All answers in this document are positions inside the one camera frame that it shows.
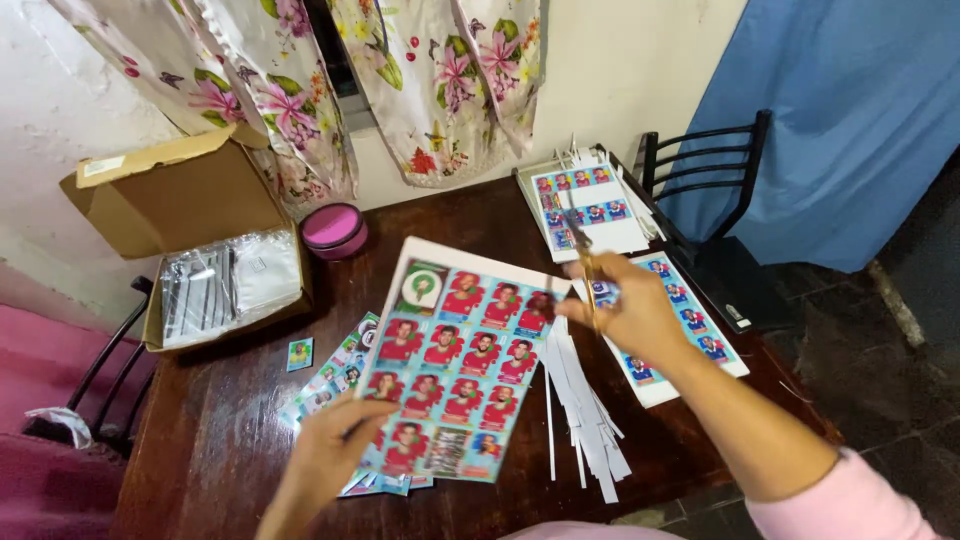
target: scissors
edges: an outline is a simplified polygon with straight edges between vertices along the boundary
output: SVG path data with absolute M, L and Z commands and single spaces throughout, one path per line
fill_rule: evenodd
M 590 240 L 590 237 L 581 229 L 580 222 L 577 221 L 576 208 L 564 210 L 564 216 L 566 217 L 566 225 L 573 232 L 573 247 L 577 250 L 577 255 L 580 256 L 580 264 L 584 267 L 584 282 L 587 284 L 587 301 L 590 302 L 590 317 L 593 322 L 593 330 L 599 334 L 600 327 L 597 326 L 597 303 L 596 297 L 593 294 L 595 272 L 593 269 L 593 257 L 590 255 L 590 246 L 593 245 L 593 240 Z

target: blue curtain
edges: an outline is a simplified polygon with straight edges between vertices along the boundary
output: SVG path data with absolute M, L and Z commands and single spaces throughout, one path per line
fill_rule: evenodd
M 753 201 L 730 234 L 761 264 L 859 270 L 960 143 L 960 1 L 752 0 L 687 132 L 750 124 L 760 109 L 773 110 L 773 125 Z M 668 187 L 736 180 L 730 173 Z M 697 240 L 735 204 L 734 188 L 713 188 L 660 206 Z

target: pink round container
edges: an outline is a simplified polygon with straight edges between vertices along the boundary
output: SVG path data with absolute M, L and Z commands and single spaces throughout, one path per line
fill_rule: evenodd
M 363 247 L 367 241 L 367 224 L 354 205 L 336 203 L 306 216 L 300 223 L 300 236 L 317 257 L 339 260 Z

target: cardboard box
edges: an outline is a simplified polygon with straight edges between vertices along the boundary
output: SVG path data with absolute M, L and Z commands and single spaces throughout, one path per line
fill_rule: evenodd
M 124 259 L 170 254 L 241 234 L 288 228 L 297 239 L 301 295 L 290 306 L 216 339 L 163 347 L 159 269 L 143 341 L 178 353 L 263 328 L 313 307 L 308 254 L 297 224 L 274 197 L 251 155 L 269 140 L 245 123 L 108 159 L 83 160 L 60 189 Z

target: wooden table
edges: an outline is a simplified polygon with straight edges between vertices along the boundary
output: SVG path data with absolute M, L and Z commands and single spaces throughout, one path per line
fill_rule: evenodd
M 383 306 L 408 235 L 561 275 L 529 212 L 511 178 L 368 211 L 371 238 L 360 256 L 315 261 L 314 313 L 181 358 L 164 358 L 127 469 L 112 537 L 251 537 L 294 442 L 277 414 L 315 372 L 285 372 L 287 343 L 313 336 L 315 366 L 322 363 L 368 310 Z M 594 479 L 581 489 L 563 415 L 556 412 L 557 481 L 550 480 L 539 369 L 496 484 L 443 479 L 406 498 L 341 500 L 318 519 L 317 536 L 496 537 L 552 520 L 608 522 L 731 481 L 682 400 L 644 410 L 606 345 L 591 332 L 572 327 L 589 383 L 626 434 L 620 444 L 633 473 L 616 485 L 620 503 L 604 504 Z M 839 440 L 828 421 L 781 384 L 805 395 L 758 335 L 725 335 L 750 368 L 745 382 L 816 432 Z M 553 408 L 561 410 L 559 402 Z

